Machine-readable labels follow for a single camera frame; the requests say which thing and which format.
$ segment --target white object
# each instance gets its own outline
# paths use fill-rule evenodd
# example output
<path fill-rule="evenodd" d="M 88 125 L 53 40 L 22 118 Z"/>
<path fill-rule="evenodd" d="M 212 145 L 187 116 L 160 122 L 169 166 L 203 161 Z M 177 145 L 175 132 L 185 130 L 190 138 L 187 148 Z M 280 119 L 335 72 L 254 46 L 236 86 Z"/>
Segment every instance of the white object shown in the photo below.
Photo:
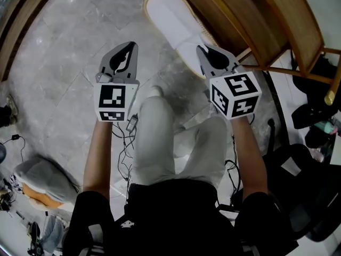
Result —
<path fill-rule="evenodd" d="M 205 79 L 196 48 L 200 45 L 207 50 L 205 44 L 215 43 L 198 21 L 187 1 L 146 0 L 144 10 L 186 65 L 199 77 Z"/>
<path fill-rule="evenodd" d="M 341 138 L 336 135 L 334 149 L 331 154 L 330 164 L 341 165 Z"/>
<path fill-rule="evenodd" d="M 138 84 L 96 83 L 94 104 L 98 120 L 127 121 L 138 87 Z"/>
<path fill-rule="evenodd" d="M 211 78 L 209 88 L 211 102 L 227 119 L 252 114 L 262 94 L 251 71 Z"/>

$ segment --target forearm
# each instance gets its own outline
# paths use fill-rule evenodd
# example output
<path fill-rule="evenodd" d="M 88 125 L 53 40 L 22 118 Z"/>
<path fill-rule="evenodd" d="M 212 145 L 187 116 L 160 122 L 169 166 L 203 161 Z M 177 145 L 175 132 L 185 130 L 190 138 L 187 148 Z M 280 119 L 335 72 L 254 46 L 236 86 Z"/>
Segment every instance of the forearm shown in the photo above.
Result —
<path fill-rule="evenodd" d="M 243 199 L 257 191 L 267 193 L 266 168 L 247 117 L 231 120 L 243 182 Z"/>
<path fill-rule="evenodd" d="M 107 199 L 110 188 L 111 131 L 111 122 L 96 121 L 83 179 L 83 191 L 97 191 Z"/>

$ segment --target marble floor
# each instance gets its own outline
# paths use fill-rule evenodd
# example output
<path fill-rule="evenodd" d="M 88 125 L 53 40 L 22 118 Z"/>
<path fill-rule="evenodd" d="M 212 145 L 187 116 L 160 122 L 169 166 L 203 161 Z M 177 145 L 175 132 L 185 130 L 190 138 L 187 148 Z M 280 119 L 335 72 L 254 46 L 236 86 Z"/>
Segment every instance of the marble floor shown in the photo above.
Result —
<path fill-rule="evenodd" d="M 11 93 L 20 113 L 17 125 L 0 129 L 1 141 L 20 134 L 26 139 L 24 159 L 36 154 L 52 158 L 82 185 L 96 120 L 95 74 L 103 55 L 126 41 L 135 41 L 139 46 L 137 79 L 141 86 L 133 113 L 138 111 L 150 87 L 159 85 L 174 110 L 175 128 L 191 127 L 210 117 L 214 110 L 203 93 L 203 81 L 187 69 L 148 22 L 142 10 L 143 1 L 49 0 L 26 34 L 8 81 L 0 84 L 0 105 L 5 104 L 6 95 Z M 274 118 L 277 132 L 280 123 L 263 75 L 256 73 L 256 77 L 263 95 L 252 127 L 265 153 L 270 134 L 267 120 Z M 233 159 L 229 123 L 228 126 L 226 158 Z M 7 177 L 21 163 L 22 142 L 9 142 L 6 147 L 8 156 L 0 170 Z M 113 137 L 110 205 L 114 218 L 123 214 L 125 204 L 126 182 L 117 171 L 122 149 L 122 140 Z M 181 169 L 184 162 L 177 160 L 177 168 Z M 237 172 L 231 174 L 237 181 Z M 225 174 L 218 190 L 220 202 L 229 202 L 231 193 L 232 184 Z"/>

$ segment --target black cable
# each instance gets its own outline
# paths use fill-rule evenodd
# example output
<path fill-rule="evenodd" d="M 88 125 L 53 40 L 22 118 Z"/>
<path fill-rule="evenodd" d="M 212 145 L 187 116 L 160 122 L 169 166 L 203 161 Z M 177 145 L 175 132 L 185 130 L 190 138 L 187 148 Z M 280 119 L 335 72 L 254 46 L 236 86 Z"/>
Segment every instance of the black cable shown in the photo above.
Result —
<path fill-rule="evenodd" d="M 136 138 L 137 129 L 136 129 L 136 127 L 135 127 L 134 129 L 135 129 L 135 134 L 132 136 L 132 137 L 133 137 L 133 140 L 132 140 L 128 145 L 125 144 L 125 140 L 123 141 L 123 150 L 119 153 L 119 155 L 118 155 L 118 162 L 117 162 L 117 169 L 118 169 L 118 172 L 120 173 L 120 175 L 122 176 L 122 178 L 123 178 L 124 180 L 126 180 L 127 182 L 128 182 L 128 180 L 129 180 L 129 168 L 128 168 L 128 166 L 127 166 L 125 163 L 123 163 L 123 161 L 124 161 L 124 159 L 125 159 L 126 156 L 129 157 L 129 158 L 132 158 L 132 157 L 130 157 L 130 156 L 127 155 L 126 150 L 127 150 L 127 148 L 128 148 L 130 145 L 133 144 L 133 142 L 134 142 L 134 140 L 135 140 L 135 138 Z M 121 164 L 122 164 L 122 165 L 125 165 L 126 168 L 127 168 L 127 170 L 128 170 L 127 177 L 124 177 L 124 176 L 123 176 L 123 174 L 122 174 L 122 172 L 121 172 L 121 170 L 120 170 L 120 168 L 119 168 L 120 159 L 121 159 L 121 154 L 122 154 L 123 152 L 125 153 L 125 156 L 123 157 L 123 159 L 122 159 L 122 161 L 121 161 Z"/>
<path fill-rule="evenodd" d="M 250 122 L 250 125 L 254 122 L 254 120 L 255 120 L 255 114 L 253 114 L 254 115 L 254 117 L 252 118 L 252 121 Z"/>
<path fill-rule="evenodd" d="M 11 140 L 17 140 L 17 139 L 19 139 L 19 138 L 13 139 L 13 138 L 16 137 L 16 136 L 23 139 L 23 147 L 22 147 L 21 150 L 20 150 L 21 160 L 22 160 L 22 162 L 23 162 L 22 150 L 25 148 L 26 140 L 25 140 L 22 136 L 20 136 L 20 135 L 13 135 L 11 139 L 8 139 L 8 140 L 5 141 L 4 143 L 2 143 L 2 145 L 6 144 L 7 142 L 9 142 L 9 141 L 11 141 Z"/>
<path fill-rule="evenodd" d="M 232 196 L 237 193 L 239 191 L 239 188 L 240 188 L 240 184 L 241 184 L 241 177 L 240 177 L 240 171 L 239 171 L 239 168 L 237 166 L 237 152 L 236 152 L 236 141 L 234 140 L 234 135 L 232 136 L 232 143 L 233 143 L 233 152 L 234 152 L 234 161 L 228 159 L 225 161 L 225 165 L 230 162 L 233 164 L 232 167 L 230 167 L 227 171 L 228 171 L 228 174 L 229 174 L 229 178 L 232 182 L 232 185 L 233 185 L 233 193 L 232 193 Z M 234 185 L 234 182 L 232 180 L 232 177 L 231 177 L 231 174 L 230 174 L 230 171 L 231 170 L 234 170 L 234 169 L 237 169 L 237 172 L 238 172 L 238 186 L 236 187 Z"/>
<path fill-rule="evenodd" d="M 20 150 L 21 160 L 22 160 L 22 162 L 23 162 L 22 150 L 25 148 L 26 140 L 25 140 L 22 136 L 20 136 L 20 137 L 23 139 L 23 147 L 22 147 L 21 150 Z"/>
<path fill-rule="evenodd" d="M 131 136 L 129 136 L 129 140 L 130 140 L 130 143 L 132 144 L 133 150 L 135 150 L 135 149 L 134 149 L 134 145 L 133 145 Z"/>
<path fill-rule="evenodd" d="M 2 143 L 2 145 L 6 144 L 6 143 L 7 143 L 7 142 L 9 142 L 10 140 L 12 140 L 12 139 L 8 139 L 8 141 L 6 141 L 6 142 Z"/>
<path fill-rule="evenodd" d="M 113 123 L 113 126 L 115 126 L 117 129 L 121 130 L 121 132 L 122 132 L 122 129 L 120 127 L 116 126 L 114 123 Z M 118 134 L 115 134 L 114 131 L 111 131 L 111 133 L 119 139 L 122 139 L 122 138 L 126 139 L 126 138 L 132 138 L 133 137 L 132 135 L 129 135 L 128 137 L 126 137 L 124 134 L 123 134 L 123 137 L 120 137 Z"/>
<path fill-rule="evenodd" d="M 127 201 L 128 201 L 128 194 L 129 194 L 129 186 L 130 186 L 130 172 L 131 172 L 131 167 L 133 165 L 130 165 L 129 169 L 128 169 L 128 181 L 127 181 L 127 194 L 126 194 L 126 204 L 127 204 Z"/>

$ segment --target orange cloth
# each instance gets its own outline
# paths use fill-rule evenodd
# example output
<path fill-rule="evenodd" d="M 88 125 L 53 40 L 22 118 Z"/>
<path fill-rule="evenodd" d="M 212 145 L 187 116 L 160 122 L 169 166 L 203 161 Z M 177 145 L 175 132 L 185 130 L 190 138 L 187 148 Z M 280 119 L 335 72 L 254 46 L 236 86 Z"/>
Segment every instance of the orange cloth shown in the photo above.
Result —
<path fill-rule="evenodd" d="M 37 201 L 42 202 L 47 207 L 59 207 L 63 203 L 55 201 L 51 199 L 48 195 L 38 193 L 35 190 L 32 190 L 30 187 L 28 187 L 25 183 L 22 184 L 22 191 L 24 194 L 26 194 L 28 197 L 33 198 Z"/>

